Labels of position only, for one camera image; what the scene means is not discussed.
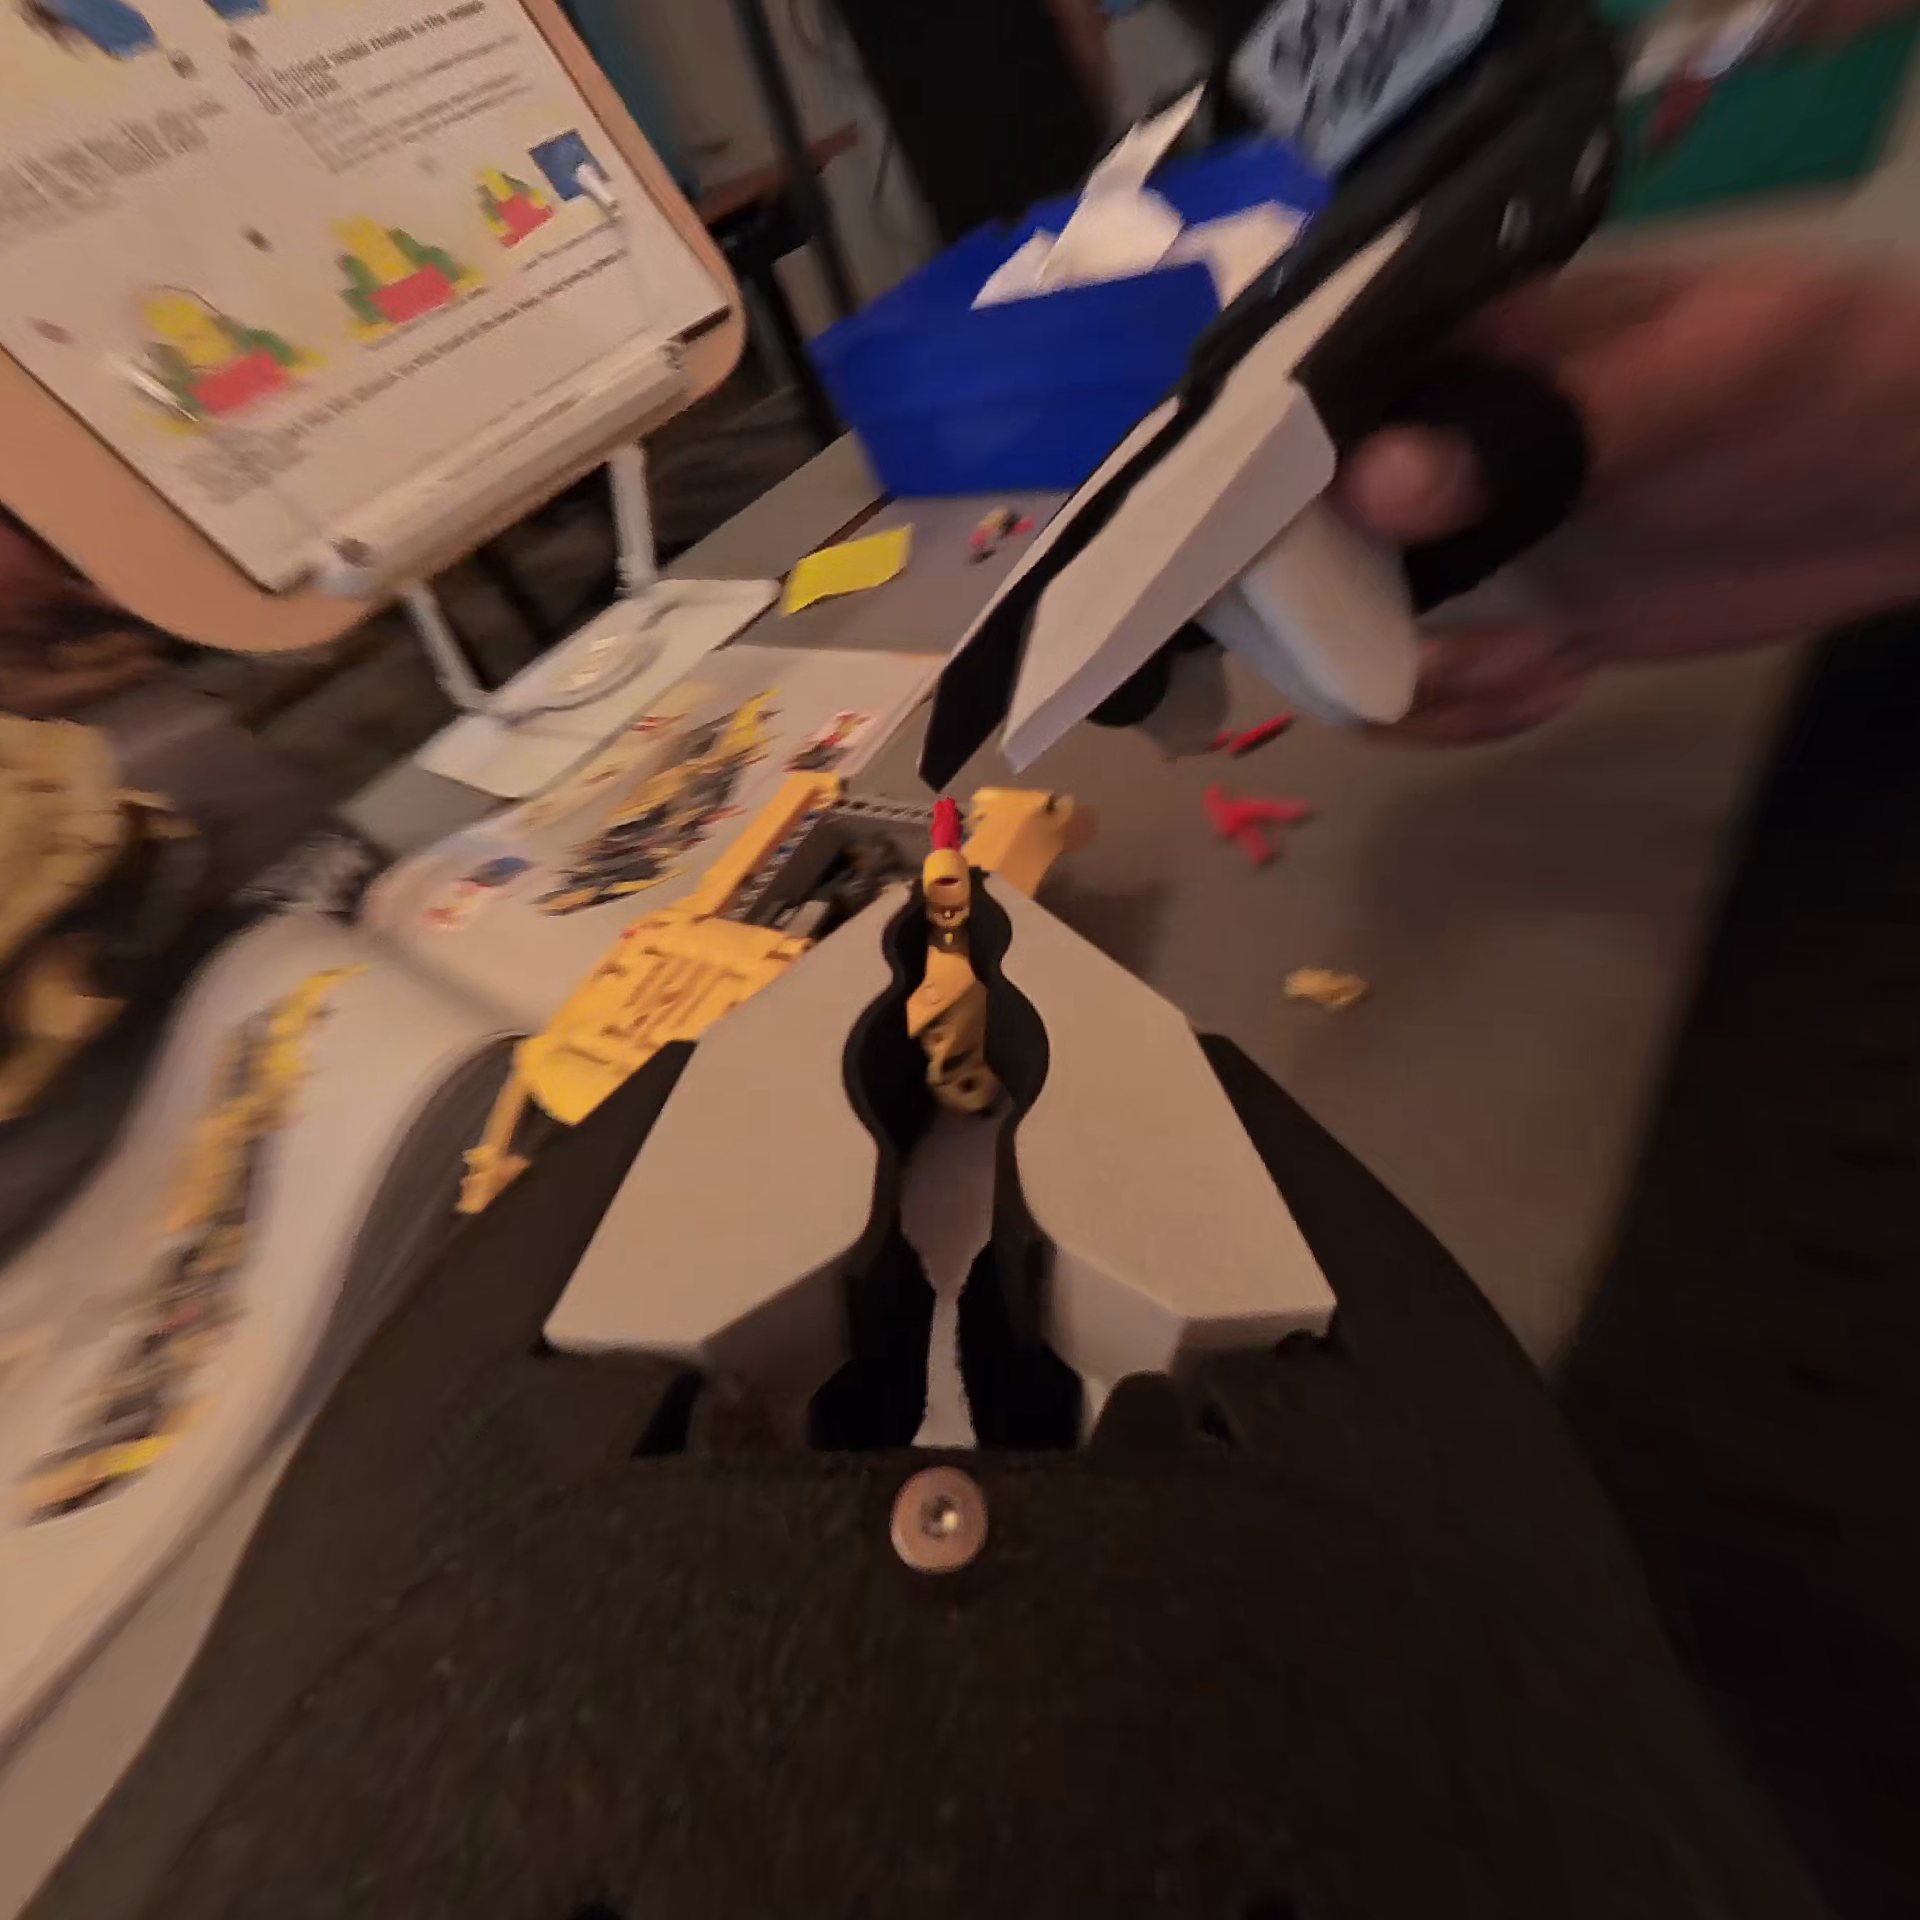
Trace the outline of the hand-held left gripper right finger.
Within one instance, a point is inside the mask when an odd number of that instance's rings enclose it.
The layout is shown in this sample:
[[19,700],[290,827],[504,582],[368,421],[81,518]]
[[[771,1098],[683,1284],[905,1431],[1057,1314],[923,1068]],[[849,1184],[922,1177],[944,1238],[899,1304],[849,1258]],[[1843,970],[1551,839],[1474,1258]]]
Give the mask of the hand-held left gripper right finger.
[[1128,1378],[1326,1338],[1337,1290],[1188,1015],[999,878],[973,973],[1007,1098],[956,1304],[978,1447],[1078,1447]]

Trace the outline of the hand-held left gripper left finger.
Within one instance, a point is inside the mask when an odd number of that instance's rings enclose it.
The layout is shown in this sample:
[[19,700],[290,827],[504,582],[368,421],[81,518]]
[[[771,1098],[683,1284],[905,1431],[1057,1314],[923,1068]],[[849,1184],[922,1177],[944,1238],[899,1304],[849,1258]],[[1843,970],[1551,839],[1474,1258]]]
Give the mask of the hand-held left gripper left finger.
[[814,1447],[908,1447],[931,1280],[903,1227],[931,1127],[908,1035],[922,887],[809,947],[689,1052],[541,1338],[731,1382]]

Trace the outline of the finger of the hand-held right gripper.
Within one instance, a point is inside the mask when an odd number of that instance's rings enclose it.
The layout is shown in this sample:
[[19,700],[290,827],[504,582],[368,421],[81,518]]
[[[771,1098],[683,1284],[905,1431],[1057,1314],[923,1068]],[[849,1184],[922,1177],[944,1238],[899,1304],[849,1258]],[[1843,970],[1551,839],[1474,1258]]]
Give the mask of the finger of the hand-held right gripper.
[[1167,640],[1326,492],[1337,443],[1296,378],[1231,378],[1167,403],[1072,500],[1022,625],[999,753],[1017,769],[1091,718]]
[[[1305,387],[1305,352],[1328,336],[1331,324],[1391,264],[1411,237],[1411,230],[1413,221],[1401,220],[1346,269],[1337,269],[1296,310],[1261,334],[1214,387],[1200,397],[1168,403],[1194,415],[1231,378],[1296,378]],[[1054,568],[1046,562],[1046,552],[1064,533],[1078,492],[1030,542],[940,672],[917,758],[917,776],[935,795],[944,795],[986,746],[999,751],[999,724],[1017,688],[1022,625]],[[1233,584],[1222,587],[1193,613],[1097,709],[1118,709],[1118,724],[1142,730],[1167,758],[1200,753],[1227,716],[1224,655],[1231,653],[1282,700],[1322,723],[1401,723],[1411,712],[1421,678],[1421,633],[1411,591],[1399,555],[1348,527],[1326,492],[1304,507]]]

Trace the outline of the yellow brick toy car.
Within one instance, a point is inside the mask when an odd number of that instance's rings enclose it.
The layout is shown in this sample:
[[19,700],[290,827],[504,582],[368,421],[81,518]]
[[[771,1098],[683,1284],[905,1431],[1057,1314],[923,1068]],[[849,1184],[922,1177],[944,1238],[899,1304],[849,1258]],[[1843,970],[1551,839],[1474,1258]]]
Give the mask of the yellow brick toy car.
[[[1097,815],[1060,790],[980,788],[965,855],[1035,899],[1091,842]],[[481,1141],[465,1154],[462,1219],[486,1212],[558,1131],[587,1120],[668,1046],[689,1046],[798,965],[892,884],[922,882],[935,802],[849,795],[792,773],[722,863],[626,925],[585,984],[516,1046]]]

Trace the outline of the person's right hand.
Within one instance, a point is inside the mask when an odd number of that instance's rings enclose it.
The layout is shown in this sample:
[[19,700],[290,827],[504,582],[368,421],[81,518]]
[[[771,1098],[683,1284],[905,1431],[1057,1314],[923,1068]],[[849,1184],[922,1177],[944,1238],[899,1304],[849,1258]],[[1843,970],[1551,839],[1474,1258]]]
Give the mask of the person's right hand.
[[1377,739],[1512,739],[1606,668],[1917,603],[1914,264],[1657,251],[1536,282],[1465,347],[1570,397],[1588,487],[1519,601],[1427,630],[1413,703]]

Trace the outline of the crumpled white paper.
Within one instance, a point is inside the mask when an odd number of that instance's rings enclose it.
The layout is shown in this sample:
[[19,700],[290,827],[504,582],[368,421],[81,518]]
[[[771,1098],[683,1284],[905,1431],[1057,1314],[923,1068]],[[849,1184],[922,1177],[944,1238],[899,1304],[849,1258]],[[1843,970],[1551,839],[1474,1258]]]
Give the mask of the crumpled white paper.
[[1218,308],[1248,292],[1311,224],[1311,200],[1282,190],[1254,200],[1227,190],[1227,210],[1194,220],[1156,187],[1193,129],[1204,87],[1139,119],[1093,164],[1060,230],[1038,230],[973,294],[973,310],[1053,298],[1057,292],[1203,269]]

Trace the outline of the blue plastic bin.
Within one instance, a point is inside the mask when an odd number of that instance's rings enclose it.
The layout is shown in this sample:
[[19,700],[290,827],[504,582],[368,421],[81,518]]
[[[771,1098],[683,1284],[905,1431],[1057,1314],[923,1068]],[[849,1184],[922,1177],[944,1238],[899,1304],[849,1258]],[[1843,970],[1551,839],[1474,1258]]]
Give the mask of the blue plastic bin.
[[1072,490],[1183,378],[1193,347],[1256,264],[1227,269],[1211,230],[1290,237],[1331,180],[1269,137],[1167,160],[1150,190],[1183,233],[1142,274],[978,303],[1075,197],[991,221],[809,344],[809,364],[883,487],[895,495]]

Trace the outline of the yellow paper note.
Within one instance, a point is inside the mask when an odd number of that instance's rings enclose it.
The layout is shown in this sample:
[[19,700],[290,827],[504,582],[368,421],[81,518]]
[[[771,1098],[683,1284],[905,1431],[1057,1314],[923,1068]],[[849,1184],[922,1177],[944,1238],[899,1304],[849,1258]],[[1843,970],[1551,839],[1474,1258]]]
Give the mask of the yellow paper note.
[[784,582],[780,613],[794,616],[832,596],[868,595],[895,582],[913,555],[913,527],[824,544],[802,555]]

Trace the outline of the open instruction booklet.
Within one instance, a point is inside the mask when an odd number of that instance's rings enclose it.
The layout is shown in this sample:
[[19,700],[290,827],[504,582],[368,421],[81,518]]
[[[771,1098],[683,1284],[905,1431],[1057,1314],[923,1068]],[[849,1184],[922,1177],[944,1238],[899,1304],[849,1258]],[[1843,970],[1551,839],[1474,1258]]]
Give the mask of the open instruction booklet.
[[180,995],[107,1157],[4,1259],[4,1748],[75,1682],[454,1212],[516,1046],[935,661],[731,642],[541,795],[284,908]]

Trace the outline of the instruction sheet on stand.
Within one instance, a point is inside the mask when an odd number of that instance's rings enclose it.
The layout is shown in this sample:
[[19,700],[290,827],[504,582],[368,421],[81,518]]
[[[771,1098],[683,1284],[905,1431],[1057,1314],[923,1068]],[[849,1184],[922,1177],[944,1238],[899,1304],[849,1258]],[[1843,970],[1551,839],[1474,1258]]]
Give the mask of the instruction sheet on stand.
[[[547,28],[585,65],[587,92],[626,122],[626,156],[657,194],[683,200],[702,258],[736,308],[685,348],[657,355],[629,411],[572,424],[553,443],[511,438],[514,459],[474,487],[433,483],[430,514],[379,521],[379,542],[326,537],[290,587],[258,587],[122,466],[81,421],[49,403],[4,352],[4,515],[49,547],[112,611],[169,638],[239,655],[324,647],[385,603],[407,613],[459,718],[424,768],[496,800],[528,797],[634,723],[710,651],[737,638],[771,601],[771,582],[662,584],[647,495],[642,438],[707,397],[745,347],[737,285],[674,169],[595,59],[580,2],[547,2]],[[433,579],[553,504],[580,478],[612,483],[619,591],[612,611],[563,616],[563,638],[504,687],[485,687],[433,595]]]

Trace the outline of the toy car set box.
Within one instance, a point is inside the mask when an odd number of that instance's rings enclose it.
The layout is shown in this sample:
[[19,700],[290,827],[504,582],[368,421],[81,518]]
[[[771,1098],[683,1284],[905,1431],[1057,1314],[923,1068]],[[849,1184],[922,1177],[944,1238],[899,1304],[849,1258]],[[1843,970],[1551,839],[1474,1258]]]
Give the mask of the toy car set box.
[[284,908],[355,916],[385,865],[202,692],[4,716],[4,1258],[107,1157],[211,953]]

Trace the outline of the printed instruction sheet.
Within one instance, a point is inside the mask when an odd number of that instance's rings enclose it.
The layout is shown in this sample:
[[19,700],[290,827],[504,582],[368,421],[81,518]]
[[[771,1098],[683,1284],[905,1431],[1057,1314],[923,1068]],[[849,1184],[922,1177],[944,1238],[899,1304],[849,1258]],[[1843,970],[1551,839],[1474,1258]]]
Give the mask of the printed instruction sheet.
[[547,2],[4,2],[4,352],[258,587],[737,303]]

